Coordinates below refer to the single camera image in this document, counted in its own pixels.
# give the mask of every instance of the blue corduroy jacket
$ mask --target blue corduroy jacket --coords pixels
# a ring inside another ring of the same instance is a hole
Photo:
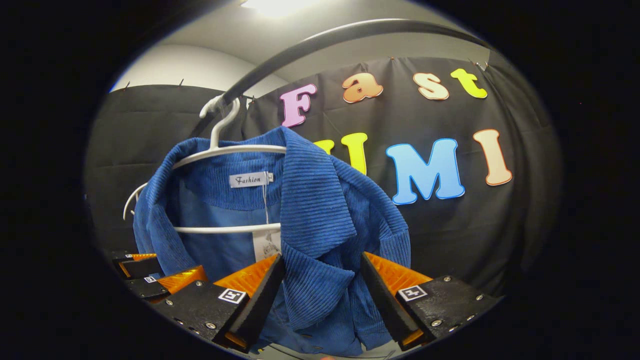
[[[203,265],[217,281],[255,262],[252,234],[185,234],[174,226],[265,224],[262,186],[231,188],[229,176],[268,171],[269,222],[281,223],[285,277],[257,347],[278,343],[302,353],[357,356],[391,340],[365,285],[362,251],[410,266],[408,227],[367,176],[286,127],[229,145],[279,145],[286,154],[245,152],[173,164],[209,148],[176,145],[140,194],[134,233],[166,275]]]

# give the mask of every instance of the jacket sleeve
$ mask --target jacket sleeve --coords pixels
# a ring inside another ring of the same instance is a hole
[[[380,249],[375,252],[385,259],[409,267],[411,261],[409,232],[405,230],[380,239]],[[356,334],[367,350],[382,346],[391,341],[391,335],[375,306],[369,289],[360,272],[351,283],[350,297],[353,325]]]

